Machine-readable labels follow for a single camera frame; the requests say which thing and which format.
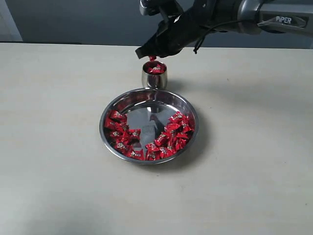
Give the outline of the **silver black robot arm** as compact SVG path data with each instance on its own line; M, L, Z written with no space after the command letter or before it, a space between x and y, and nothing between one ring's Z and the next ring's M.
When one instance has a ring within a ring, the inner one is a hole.
M139 59L174 56L190 43L196 53L215 32L313 35L311 0L196 0L186 11L176 0L141 0L139 8L143 16L163 18L156 33L136 49Z

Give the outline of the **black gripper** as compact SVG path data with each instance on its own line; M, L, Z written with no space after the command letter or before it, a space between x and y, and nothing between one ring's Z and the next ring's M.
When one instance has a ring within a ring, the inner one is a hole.
M167 16L161 12L163 25L154 37L135 50L138 59L155 56L165 58L178 54L192 42L202 39L209 32L215 7L191 7L185 12Z

